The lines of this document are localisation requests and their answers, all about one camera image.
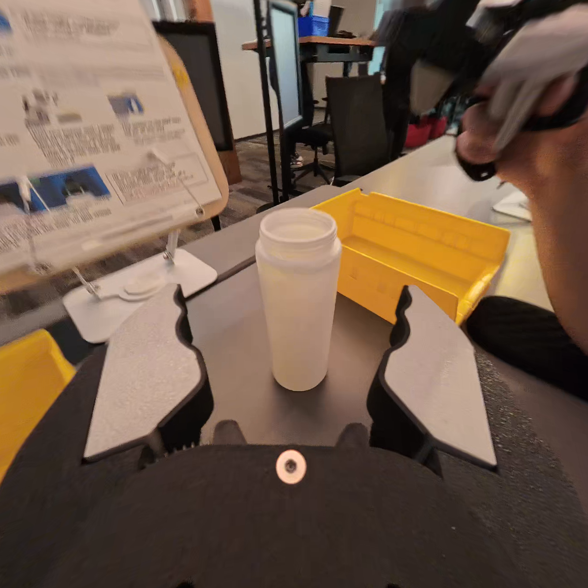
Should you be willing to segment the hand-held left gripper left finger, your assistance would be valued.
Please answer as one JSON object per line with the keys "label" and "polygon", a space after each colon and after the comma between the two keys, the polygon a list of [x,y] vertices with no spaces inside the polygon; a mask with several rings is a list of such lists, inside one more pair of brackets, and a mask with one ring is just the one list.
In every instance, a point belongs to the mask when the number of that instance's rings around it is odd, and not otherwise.
{"label": "hand-held left gripper left finger", "polygon": [[158,459],[197,447],[213,409],[186,300],[179,285],[166,285],[107,342],[83,459],[97,462],[135,447]]}

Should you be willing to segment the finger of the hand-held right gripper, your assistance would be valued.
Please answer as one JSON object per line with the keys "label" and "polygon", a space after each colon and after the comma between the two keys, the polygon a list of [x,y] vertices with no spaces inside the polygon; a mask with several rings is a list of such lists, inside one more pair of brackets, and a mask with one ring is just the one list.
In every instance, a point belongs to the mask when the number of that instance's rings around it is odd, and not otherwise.
{"label": "finger of the hand-held right gripper", "polygon": [[410,74],[409,107],[411,114],[422,116],[451,98],[459,74],[417,59]]}

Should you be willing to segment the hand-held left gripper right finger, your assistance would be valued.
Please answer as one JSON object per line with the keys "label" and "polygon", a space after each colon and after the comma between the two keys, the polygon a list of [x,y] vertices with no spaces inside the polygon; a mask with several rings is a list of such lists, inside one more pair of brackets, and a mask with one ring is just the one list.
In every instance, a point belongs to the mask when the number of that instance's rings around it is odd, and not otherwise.
{"label": "hand-held left gripper right finger", "polygon": [[401,291],[367,404],[373,447],[423,465],[441,451],[497,467],[473,346],[417,286]]}

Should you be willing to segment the yellow plastic bin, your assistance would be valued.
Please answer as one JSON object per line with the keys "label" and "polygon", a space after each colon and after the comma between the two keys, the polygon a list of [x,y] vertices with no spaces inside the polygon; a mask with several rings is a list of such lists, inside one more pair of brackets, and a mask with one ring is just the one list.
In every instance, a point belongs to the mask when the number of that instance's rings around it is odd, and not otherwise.
{"label": "yellow plastic bin", "polygon": [[39,329],[1,346],[1,480],[20,448],[76,373]]}
{"label": "yellow plastic bin", "polygon": [[394,324],[405,286],[416,286],[457,325],[501,268],[511,233],[360,189],[321,202],[342,244],[337,292]]}

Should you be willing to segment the white plastic bottle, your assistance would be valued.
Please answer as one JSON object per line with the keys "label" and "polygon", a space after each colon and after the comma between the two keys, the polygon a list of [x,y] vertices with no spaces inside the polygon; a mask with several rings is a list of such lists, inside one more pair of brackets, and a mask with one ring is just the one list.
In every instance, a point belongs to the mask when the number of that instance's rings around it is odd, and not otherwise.
{"label": "white plastic bottle", "polygon": [[332,216],[286,208],[261,221],[255,245],[272,373],[293,392],[326,377],[342,244]]}

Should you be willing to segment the person's right hand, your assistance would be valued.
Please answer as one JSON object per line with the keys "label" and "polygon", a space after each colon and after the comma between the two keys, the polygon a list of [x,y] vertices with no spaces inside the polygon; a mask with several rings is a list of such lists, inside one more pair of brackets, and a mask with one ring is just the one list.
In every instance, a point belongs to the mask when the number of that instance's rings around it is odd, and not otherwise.
{"label": "person's right hand", "polygon": [[486,103],[495,89],[481,90],[481,102],[462,117],[457,155],[474,165],[493,164],[496,175],[527,196],[534,224],[540,216],[556,216],[557,210],[576,209],[587,200],[587,111],[572,126],[519,132],[498,149],[498,124]]}

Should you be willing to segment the red storage bin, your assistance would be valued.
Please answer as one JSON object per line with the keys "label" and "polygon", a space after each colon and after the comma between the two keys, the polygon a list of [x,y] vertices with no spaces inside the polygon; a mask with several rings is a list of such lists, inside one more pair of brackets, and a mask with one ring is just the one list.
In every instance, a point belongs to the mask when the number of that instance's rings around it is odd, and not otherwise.
{"label": "red storage bin", "polygon": [[448,117],[445,115],[424,115],[410,122],[404,147],[420,148],[429,141],[434,141],[445,134]]}

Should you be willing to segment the black office chair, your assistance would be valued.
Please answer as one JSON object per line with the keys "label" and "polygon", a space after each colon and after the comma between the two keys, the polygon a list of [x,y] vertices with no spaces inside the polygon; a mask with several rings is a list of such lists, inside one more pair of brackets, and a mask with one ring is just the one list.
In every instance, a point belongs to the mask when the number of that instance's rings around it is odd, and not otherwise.
{"label": "black office chair", "polygon": [[325,82],[334,142],[332,185],[342,187],[391,162],[382,85],[376,76]]}
{"label": "black office chair", "polygon": [[[332,129],[328,123],[319,123],[307,127],[291,128],[285,132],[286,160],[290,164],[290,184],[294,188],[297,181],[312,174],[330,184],[332,178],[327,176],[327,167],[319,162],[319,151],[323,155],[329,152],[329,143],[333,140]],[[313,151],[312,162],[305,164],[296,151],[297,144]]]}

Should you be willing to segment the black wrist rest pad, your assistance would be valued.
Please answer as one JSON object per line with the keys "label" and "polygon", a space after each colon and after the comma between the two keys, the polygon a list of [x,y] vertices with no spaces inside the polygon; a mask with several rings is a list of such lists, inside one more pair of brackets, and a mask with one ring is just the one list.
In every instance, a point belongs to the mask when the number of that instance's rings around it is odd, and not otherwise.
{"label": "black wrist rest pad", "polygon": [[505,364],[587,401],[587,354],[553,312],[489,296],[471,313],[466,330],[481,349]]}

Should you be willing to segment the wooden standing desk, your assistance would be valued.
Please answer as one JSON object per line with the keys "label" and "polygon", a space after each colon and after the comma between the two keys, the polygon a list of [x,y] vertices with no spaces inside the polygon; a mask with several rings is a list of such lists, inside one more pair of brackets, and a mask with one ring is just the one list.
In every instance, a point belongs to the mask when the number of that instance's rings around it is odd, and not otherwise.
{"label": "wooden standing desk", "polygon": [[306,36],[299,38],[299,59],[305,63],[342,63],[343,77],[349,77],[353,64],[370,63],[376,45],[363,38]]}

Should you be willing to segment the blue crate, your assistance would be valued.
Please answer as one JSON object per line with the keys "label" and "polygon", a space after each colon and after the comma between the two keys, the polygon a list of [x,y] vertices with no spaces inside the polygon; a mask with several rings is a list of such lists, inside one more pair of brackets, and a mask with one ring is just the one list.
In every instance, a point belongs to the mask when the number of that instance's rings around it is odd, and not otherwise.
{"label": "blue crate", "polygon": [[300,38],[305,37],[327,37],[329,36],[330,18],[316,15],[298,17],[298,34]]}

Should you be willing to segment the black framed glass panel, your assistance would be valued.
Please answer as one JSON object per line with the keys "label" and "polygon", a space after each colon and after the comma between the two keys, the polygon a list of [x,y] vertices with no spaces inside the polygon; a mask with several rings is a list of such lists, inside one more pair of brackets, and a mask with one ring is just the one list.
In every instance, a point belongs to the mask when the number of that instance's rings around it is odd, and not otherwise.
{"label": "black framed glass panel", "polygon": [[[292,177],[290,152],[295,132],[302,128],[303,123],[298,6],[291,1],[266,1],[265,6],[265,16],[263,16],[261,1],[254,1],[255,51],[261,76],[272,202],[260,207],[258,212],[270,210],[289,200]],[[270,88],[274,89],[277,100],[281,187],[278,187],[277,181]]]}

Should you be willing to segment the brown wooden post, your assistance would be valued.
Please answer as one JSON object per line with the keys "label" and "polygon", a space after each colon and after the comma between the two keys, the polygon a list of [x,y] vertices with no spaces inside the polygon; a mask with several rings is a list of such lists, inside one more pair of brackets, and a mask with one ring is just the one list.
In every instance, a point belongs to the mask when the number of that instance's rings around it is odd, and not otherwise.
{"label": "brown wooden post", "polygon": [[[212,9],[211,1],[188,1],[188,11],[190,20],[198,23],[212,24],[216,26],[215,16]],[[234,185],[242,180],[238,154],[236,151],[235,140],[233,137],[232,124],[228,116],[228,136],[229,149],[217,151],[220,161],[223,165],[229,185]]]}

